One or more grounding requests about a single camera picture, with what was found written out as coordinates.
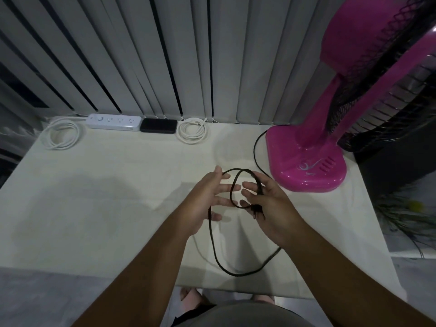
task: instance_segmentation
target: tabletop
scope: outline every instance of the tabletop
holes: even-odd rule
[[[269,126],[209,126],[207,139],[196,145],[173,135],[100,129],[85,129],[63,151],[46,150],[37,140],[0,190],[0,266],[116,277],[215,165],[257,170],[253,145]],[[256,158],[269,173],[264,137]],[[334,191],[286,193],[309,225],[405,299],[359,168],[352,154],[345,160],[346,179]],[[250,179],[243,173],[238,182]],[[215,211],[223,214],[212,228],[226,269],[251,271],[275,251],[246,211]],[[313,298],[284,251],[254,275],[225,274],[215,262],[207,221],[188,240],[177,285]]]

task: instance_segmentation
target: bare foot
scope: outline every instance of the bare foot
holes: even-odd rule
[[[266,295],[253,295],[251,296],[251,300],[267,302],[275,305],[274,296],[266,296]]]
[[[197,289],[182,287],[180,290],[180,301],[184,312],[196,309],[200,304],[211,305],[207,297],[202,296]]]

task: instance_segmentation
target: hand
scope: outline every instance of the hand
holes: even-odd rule
[[[244,195],[251,204],[259,204],[262,206],[263,214],[257,213],[256,216],[251,209],[246,209],[249,214],[256,218],[260,229],[268,236],[271,241],[279,247],[286,247],[290,232],[297,219],[301,216],[294,208],[285,192],[273,179],[266,175],[253,171],[258,176],[262,186],[263,195],[255,195],[247,189],[257,192],[257,184],[253,182],[243,182],[242,195]],[[241,206],[247,207],[249,204],[241,200]]]
[[[189,235],[194,235],[198,232],[203,224],[203,220],[208,218],[208,210],[214,205],[223,205],[233,207],[232,201],[229,198],[216,196],[219,193],[230,192],[231,184],[221,183],[222,179],[230,178],[230,174],[222,174],[220,166],[216,166],[213,172],[206,174],[194,188],[189,192],[188,196],[183,200],[175,212],[183,218],[183,223],[188,227]],[[235,185],[233,191],[241,190],[240,185]],[[220,221],[222,216],[212,212],[212,220]]]

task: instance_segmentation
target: vertical blind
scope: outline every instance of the vertical blind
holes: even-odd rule
[[[0,0],[0,86],[35,113],[301,122],[345,0]]]

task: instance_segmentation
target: gray shirt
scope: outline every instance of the gray shirt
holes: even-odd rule
[[[269,303],[238,301],[217,305],[178,327],[313,327],[299,315]]]

